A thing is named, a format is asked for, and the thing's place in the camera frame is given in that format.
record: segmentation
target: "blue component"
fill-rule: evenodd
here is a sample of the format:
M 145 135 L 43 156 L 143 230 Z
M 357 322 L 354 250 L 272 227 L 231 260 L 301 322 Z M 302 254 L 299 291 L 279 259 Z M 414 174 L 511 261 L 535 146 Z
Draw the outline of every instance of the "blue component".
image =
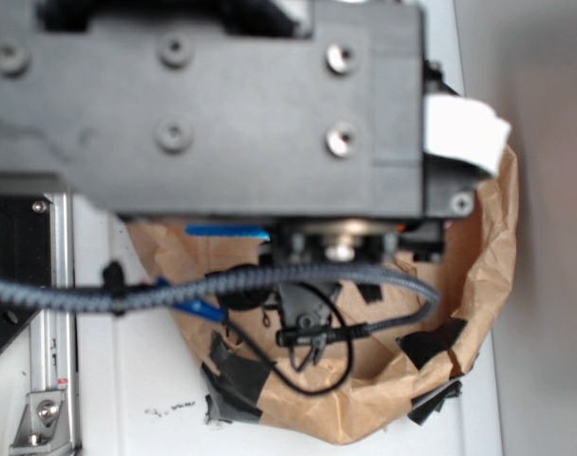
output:
M 157 278 L 158 287 L 169 287 L 170 283 L 163 277 Z M 191 301 L 182 302 L 172 306 L 177 311 L 185 312 L 212 321 L 214 323 L 222 323 L 224 320 L 224 311 L 212 304 L 205 302 L 203 299 L 193 299 Z
M 259 226 L 187 225 L 184 231 L 190 236 L 270 239 L 269 233 Z

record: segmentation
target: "metal bracket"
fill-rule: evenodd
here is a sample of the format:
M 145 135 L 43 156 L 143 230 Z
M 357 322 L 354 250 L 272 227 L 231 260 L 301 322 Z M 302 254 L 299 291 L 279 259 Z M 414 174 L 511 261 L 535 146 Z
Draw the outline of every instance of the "metal bracket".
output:
M 52 284 L 73 283 L 72 198 L 47 195 Z M 41 311 L 30 323 L 30 390 L 10 455 L 64 456 L 81 447 L 75 317 Z
M 72 450 L 66 393 L 63 390 L 32 392 L 22 415 L 10 455 L 60 455 Z

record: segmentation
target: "screw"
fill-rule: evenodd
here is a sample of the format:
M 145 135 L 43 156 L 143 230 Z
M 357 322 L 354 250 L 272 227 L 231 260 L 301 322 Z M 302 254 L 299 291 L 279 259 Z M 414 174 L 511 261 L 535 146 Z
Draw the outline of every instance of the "screw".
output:
M 43 401 L 37 408 L 37 414 L 43 421 L 54 418 L 58 414 L 58 411 L 60 411 L 58 406 L 51 401 Z
M 181 122 L 174 117 L 167 117 L 157 124 L 155 140 L 165 152 L 176 154 L 191 145 L 193 129 L 188 123 Z
M 354 152 L 356 129 L 346 122 L 339 122 L 326 133 L 326 145 L 333 155 L 345 158 Z
M 35 214 L 45 214 L 48 211 L 48 204 L 44 201 L 36 201 L 32 204 L 32 212 Z
M 297 322 L 298 322 L 298 327 L 302 328 L 304 330 L 307 330 L 309 328 L 313 328 L 314 324 L 316 323 L 315 319 L 307 313 L 301 315 L 298 318 Z
M 335 244 L 329 245 L 324 251 L 324 255 L 329 261 L 336 263 L 347 263 L 356 257 L 356 249 L 351 245 Z
M 181 68 L 193 59 L 195 48 L 187 35 L 172 32 L 161 38 L 157 53 L 166 66 Z
M 451 198 L 450 205 L 456 216 L 468 216 L 474 210 L 474 198 L 471 192 L 455 193 Z
M 326 63 L 334 73 L 345 75 L 356 69 L 356 53 L 348 46 L 332 44 L 326 49 Z
M 41 434 L 34 433 L 34 434 L 29 435 L 26 438 L 26 443 L 30 447 L 37 447 L 37 446 L 41 445 Z
M 29 64 L 30 52 L 22 43 L 13 39 L 0 43 L 0 73 L 3 76 L 19 76 Z

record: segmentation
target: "white wall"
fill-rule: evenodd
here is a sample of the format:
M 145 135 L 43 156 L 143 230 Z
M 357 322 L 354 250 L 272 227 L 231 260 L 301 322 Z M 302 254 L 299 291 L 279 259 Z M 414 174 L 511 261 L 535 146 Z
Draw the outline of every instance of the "white wall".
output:
M 577 0 L 455 0 L 466 91 L 512 122 L 516 286 L 493 332 L 504 451 L 577 454 Z

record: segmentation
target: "brown paper bag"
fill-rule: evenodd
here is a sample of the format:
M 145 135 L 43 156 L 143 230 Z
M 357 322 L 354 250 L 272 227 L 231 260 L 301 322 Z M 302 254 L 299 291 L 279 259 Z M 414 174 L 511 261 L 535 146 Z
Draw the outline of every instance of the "brown paper bag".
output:
M 517 163 L 508 149 L 499 178 L 480 185 L 472 216 L 455 222 L 448 230 L 444 262 L 413 263 L 409 256 L 401 255 L 394 263 L 394 267 L 440 291 L 439 311 L 424 323 L 357 340 L 356 364 L 350 380 L 326 396 L 298 395 L 270 375 L 256 403 L 262 411 L 260 422 L 295 429 L 330 443 L 348 444 L 408 413 L 414 398 L 468 372 L 512 287 L 517 216 Z M 128 229 L 151 277 L 164 276 L 180 283 L 238 264 L 257 262 L 260 242 L 255 239 L 189 237 L 182 225 L 171 223 L 131 224 Z M 347 283 L 337 306 L 348 323 L 353 324 L 410 314 L 421 305 L 417 296 L 393 287 L 385 287 L 383 293 L 383 303 L 366 305 L 356 287 Z M 275 343 L 277 318 L 272 318 L 271 328 L 265 328 L 261 310 L 232 313 L 232 317 L 278 361 L 280 369 L 306 389 L 332 384 L 345 368 L 345 350 L 335 344 L 315 368 L 302 374 L 291 373 L 286 349 Z M 449 318 L 464 320 L 463 330 L 448 350 L 439 352 L 418 369 L 396 339 L 434 330 Z M 175 313 L 175 319 L 193 356 L 218 373 L 209 353 L 212 334 L 223 334 L 222 328 L 184 313 Z M 224 342 L 235 355 L 255 359 L 243 345 L 235 345 L 235 341 L 226 337 Z

